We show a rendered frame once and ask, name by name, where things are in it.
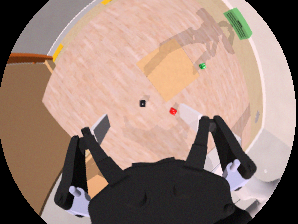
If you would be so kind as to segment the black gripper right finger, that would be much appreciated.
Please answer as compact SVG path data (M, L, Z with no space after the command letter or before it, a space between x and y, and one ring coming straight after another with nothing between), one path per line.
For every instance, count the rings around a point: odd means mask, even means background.
M184 103L180 104L180 117L197 134L175 180L174 195L185 200L191 198L197 191L203 175L209 132L213 136L218 152L222 177L229 182L231 192L240 190L257 171L257 167L243 151L222 117L215 115L210 119Z

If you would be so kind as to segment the black die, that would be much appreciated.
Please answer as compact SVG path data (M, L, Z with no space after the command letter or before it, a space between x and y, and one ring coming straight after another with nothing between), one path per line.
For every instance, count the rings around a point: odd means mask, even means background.
M140 107L145 107L146 101L145 100L140 100Z

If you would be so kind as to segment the red die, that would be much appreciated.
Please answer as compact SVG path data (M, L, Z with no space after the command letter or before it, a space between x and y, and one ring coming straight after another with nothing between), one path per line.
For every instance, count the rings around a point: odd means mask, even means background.
M171 107L171 109L170 109L170 111L169 111L169 112L170 112L171 114L175 115L175 114L176 114L176 112L177 112L177 110Z

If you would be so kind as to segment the green die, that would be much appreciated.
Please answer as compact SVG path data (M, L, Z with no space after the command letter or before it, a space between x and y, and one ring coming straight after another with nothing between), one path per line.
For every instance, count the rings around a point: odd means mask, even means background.
M199 67L200 67L200 69L205 69L206 65L205 65L205 63L202 63L202 64L199 64Z

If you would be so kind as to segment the tan flat mat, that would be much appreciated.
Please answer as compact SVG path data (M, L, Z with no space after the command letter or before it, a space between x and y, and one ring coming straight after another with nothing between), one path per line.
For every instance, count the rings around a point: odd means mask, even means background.
M199 77L193 63L175 39L158 47L136 65L166 102Z

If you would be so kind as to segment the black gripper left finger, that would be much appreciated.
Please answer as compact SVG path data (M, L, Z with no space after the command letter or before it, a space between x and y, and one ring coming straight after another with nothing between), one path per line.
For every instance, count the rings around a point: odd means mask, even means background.
M79 218L90 217L88 204L91 197L88 194L85 161L85 150L88 149L103 177L123 203L135 209L144 206L147 201L144 188L101 148L109 128L108 115L103 114L91 128L81 129L83 137L74 135L70 140L54 202Z

